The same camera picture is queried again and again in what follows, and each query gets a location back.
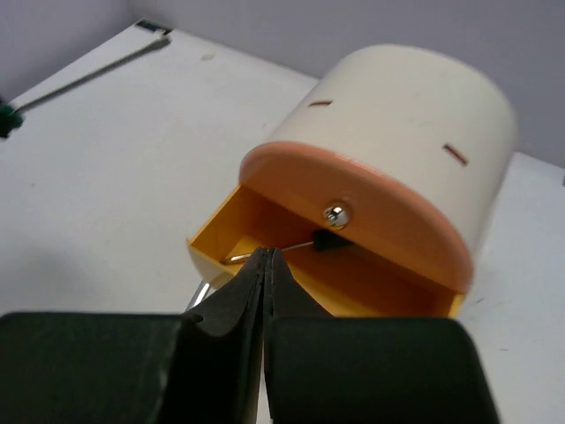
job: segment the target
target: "bread box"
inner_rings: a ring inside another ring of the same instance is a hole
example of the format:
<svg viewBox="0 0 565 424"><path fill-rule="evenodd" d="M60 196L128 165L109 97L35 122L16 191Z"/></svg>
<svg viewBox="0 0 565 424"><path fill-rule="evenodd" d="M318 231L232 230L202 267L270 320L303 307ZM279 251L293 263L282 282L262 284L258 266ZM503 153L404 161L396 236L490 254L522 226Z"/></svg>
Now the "bread box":
<svg viewBox="0 0 565 424"><path fill-rule="evenodd" d="M454 316L516 133L507 99L469 66L412 47L356 51L245 156L188 241L192 260L218 286L241 267L226 258L329 228L353 245L285 253L329 312Z"/></svg>

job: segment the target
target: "dark green object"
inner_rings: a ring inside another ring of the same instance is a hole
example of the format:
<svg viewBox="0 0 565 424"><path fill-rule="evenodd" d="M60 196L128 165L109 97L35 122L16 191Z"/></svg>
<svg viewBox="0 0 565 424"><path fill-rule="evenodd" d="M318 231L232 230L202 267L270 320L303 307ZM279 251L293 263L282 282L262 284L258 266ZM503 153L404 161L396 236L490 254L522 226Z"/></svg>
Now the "dark green object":
<svg viewBox="0 0 565 424"><path fill-rule="evenodd" d="M7 139L12 130L24 123L24 118L9 104L0 100L0 137Z"/></svg>

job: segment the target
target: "screwdriver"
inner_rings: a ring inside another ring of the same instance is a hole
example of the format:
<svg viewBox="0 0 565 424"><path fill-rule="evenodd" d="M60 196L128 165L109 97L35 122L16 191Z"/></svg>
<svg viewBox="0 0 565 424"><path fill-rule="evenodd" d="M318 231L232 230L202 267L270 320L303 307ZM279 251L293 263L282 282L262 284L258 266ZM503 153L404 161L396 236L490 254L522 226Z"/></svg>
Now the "screwdriver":
<svg viewBox="0 0 565 424"><path fill-rule="evenodd" d="M353 243L346 238L338 236L329 230L315 230L312 233L312 240L305 243L299 243L293 246L283 247L281 252L288 252L289 250L299 249L300 247L313 246L316 252L323 252L324 250L333 249L336 247L350 246ZM238 254L231 256L222 261L223 265L232 265L234 263L241 263L247 261L252 254Z"/></svg>

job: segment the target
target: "metal knob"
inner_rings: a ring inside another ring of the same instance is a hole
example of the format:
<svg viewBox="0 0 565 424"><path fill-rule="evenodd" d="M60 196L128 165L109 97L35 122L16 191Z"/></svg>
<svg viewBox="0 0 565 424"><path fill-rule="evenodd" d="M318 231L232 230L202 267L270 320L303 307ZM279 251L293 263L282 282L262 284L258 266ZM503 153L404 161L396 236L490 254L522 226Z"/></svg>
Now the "metal knob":
<svg viewBox="0 0 565 424"><path fill-rule="evenodd" d="M337 230L342 229L350 221L350 217L343 206L334 205L324 209L326 224Z"/></svg>

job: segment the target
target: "white tabletop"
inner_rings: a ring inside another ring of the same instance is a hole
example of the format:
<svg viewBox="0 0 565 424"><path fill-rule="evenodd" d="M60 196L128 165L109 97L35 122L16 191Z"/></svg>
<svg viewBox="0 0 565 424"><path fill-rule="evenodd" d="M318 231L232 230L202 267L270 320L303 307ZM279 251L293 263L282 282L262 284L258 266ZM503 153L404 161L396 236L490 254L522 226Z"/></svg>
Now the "white tabletop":
<svg viewBox="0 0 565 424"><path fill-rule="evenodd" d="M16 103L155 37L128 28ZM171 37L168 48L30 111L0 145L0 313L185 309L200 281L185 238L316 79ZM565 417L564 172L515 155L459 315L508 423ZM268 422L264 392L258 422Z"/></svg>

